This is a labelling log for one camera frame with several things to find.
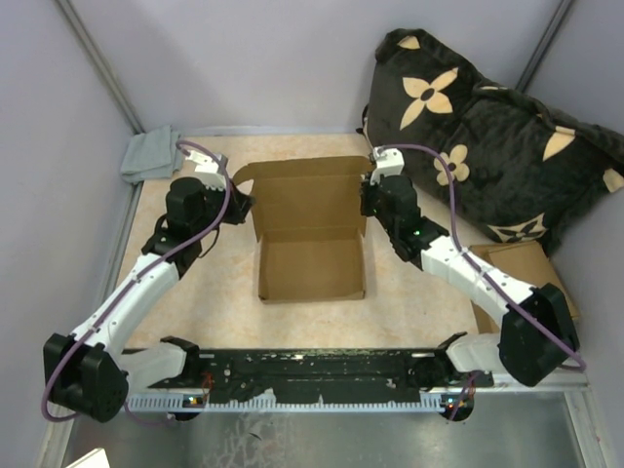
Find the brown cardboard box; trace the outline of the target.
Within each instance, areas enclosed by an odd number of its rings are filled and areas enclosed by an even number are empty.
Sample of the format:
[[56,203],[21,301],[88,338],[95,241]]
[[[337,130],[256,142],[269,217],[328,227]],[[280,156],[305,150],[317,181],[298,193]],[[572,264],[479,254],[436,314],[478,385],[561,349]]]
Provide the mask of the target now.
[[360,186],[370,171],[364,156],[331,156],[254,162],[234,175],[252,185],[262,302],[364,298]]

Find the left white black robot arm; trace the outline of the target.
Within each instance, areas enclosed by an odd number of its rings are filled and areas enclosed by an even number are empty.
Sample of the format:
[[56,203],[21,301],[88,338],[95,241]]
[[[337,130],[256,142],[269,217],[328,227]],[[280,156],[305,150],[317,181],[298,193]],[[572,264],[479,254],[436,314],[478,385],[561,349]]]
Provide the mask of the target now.
[[[132,354],[124,350],[152,307],[203,256],[203,239],[221,224],[243,223],[254,198],[231,180],[209,188],[188,176],[171,183],[165,202],[165,213],[117,289],[72,333],[54,333],[45,342],[41,412],[48,421],[83,414],[107,422],[134,393],[156,383],[171,379],[189,387],[200,380],[200,348],[190,341],[168,336]],[[59,418],[50,404],[69,413]]]

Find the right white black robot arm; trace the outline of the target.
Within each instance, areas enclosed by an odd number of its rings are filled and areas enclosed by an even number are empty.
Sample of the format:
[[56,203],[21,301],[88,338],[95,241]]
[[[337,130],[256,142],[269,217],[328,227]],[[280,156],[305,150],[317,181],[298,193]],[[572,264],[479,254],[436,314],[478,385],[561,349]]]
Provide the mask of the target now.
[[517,280],[459,246],[441,225],[422,215],[404,175],[361,184],[361,213],[375,218],[396,255],[467,295],[497,324],[495,333],[463,334],[434,364],[437,379],[455,386],[469,371],[504,371],[534,387],[578,351],[566,297],[555,285]]

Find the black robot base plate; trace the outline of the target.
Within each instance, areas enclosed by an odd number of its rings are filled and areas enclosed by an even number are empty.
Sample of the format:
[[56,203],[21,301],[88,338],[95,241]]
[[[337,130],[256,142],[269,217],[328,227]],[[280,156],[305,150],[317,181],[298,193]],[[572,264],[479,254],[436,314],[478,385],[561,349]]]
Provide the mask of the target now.
[[157,390],[197,390],[189,410],[421,409],[434,389],[489,388],[490,372],[459,372],[446,355],[454,334],[435,348],[199,349]]

